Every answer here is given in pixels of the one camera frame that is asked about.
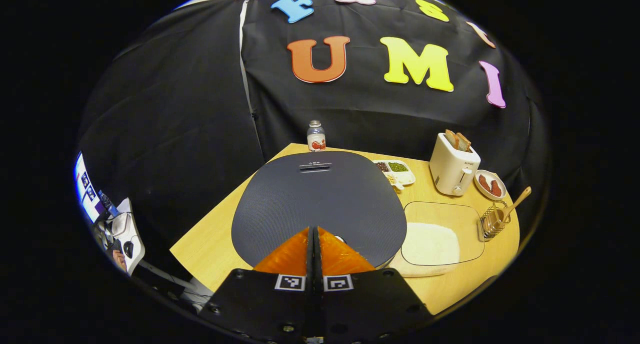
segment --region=person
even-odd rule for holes
[[[118,267],[120,267],[121,269],[126,271],[127,264],[124,261],[124,254],[123,253],[121,253],[119,250],[114,250],[114,251],[111,252],[111,257],[116,262],[116,265],[118,265]]]

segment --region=yellow letter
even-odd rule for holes
[[[416,52],[399,38],[381,38],[380,42],[389,50],[389,72],[384,75],[388,82],[406,84],[409,77],[405,75],[405,66],[416,85],[420,85],[429,71],[427,85],[432,89],[453,91],[453,84],[449,80],[447,55],[445,48],[437,45],[426,45],[422,54]]]
[[[415,2],[420,6],[420,11],[425,13],[425,15],[443,22],[449,22],[449,18],[442,13],[441,8],[431,4],[430,2],[426,2],[425,0],[415,0]]]

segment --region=wooden spoon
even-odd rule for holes
[[[525,200],[527,198],[527,196],[531,194],[531,187],[528,186],[526,187],[526,189],[524,189],[524,191],[522,191],[522,194],[520,194],[518,200],[516,200],[515,203],[513,203],[513,205],[509,206],[509,207],[505,207],[504,209],[500,209],[497,208],[496,210],[500,211],[502,214],[502,218],[508,218],[509,215],[511,214],[512,210],[514,210],[521,202],[522,200]]]

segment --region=bottle label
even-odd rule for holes
[[[311,134],[306,137],[306,142],[309,145],[309,152],[324,151],[327,147],[324,134]]]

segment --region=wooden table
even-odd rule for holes
[[[307,151],[306,145],[290,144],[272,160]],[[473,183],[463,196],[453,197],[440,194],[431,178],[428,161],[329,147],[327,147],[327,151],[353,152],[371,160],[396,159],[406,162],[416,175],[416,182],[406,186],[403,191],[397,191],[403,207],[413,201],[453,203],[473,207],[479,215],[482,215],[492,204],[492,201],[482,195]],[[240,258],[231,242],[233,216],[242,193],[252,177],[253,175],[247,178],[229,196],[218,203],[171,248],[171,253],[176,259],[212,291],[217,290],[231,270],[235,268],[252,269]],[[513,203],[509,193],[506,194],[504,200],[509,205]],[[476,289],[487,278],[497,275],[505,269],[514,258],[519,245],[518,217],[515,212],[511,216],[510,224],[485,244],[484,253],[480,258],[458,264],[455,270],[443,275],[405,278],[418,297],[426,304],[429,312],[432,314],[441,312]]]

